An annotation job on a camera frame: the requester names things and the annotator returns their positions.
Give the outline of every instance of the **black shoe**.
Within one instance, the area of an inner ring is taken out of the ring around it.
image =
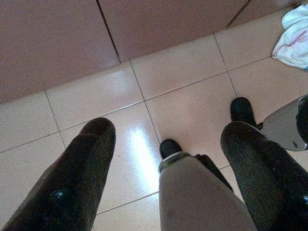
[[[248,99],[241,97],[231,103],[231,121],[242,121],[257,127],[254,111]]]
[[[182,149],[174,140],[165,140],[160,144],[159,151],[162,158],[165,159],[174,153],[182,151]]]

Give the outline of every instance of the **floor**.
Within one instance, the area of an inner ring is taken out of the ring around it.
[[[0,227],[92,118],[116,127],[96,231],[158,231],[159,143],[207,154],[241,194],[219,139],[247,97],[257,122],[308,92],[307,72],[270,57],[286,11],[0,105]],[[291,153],[308,169],[305,153]]]

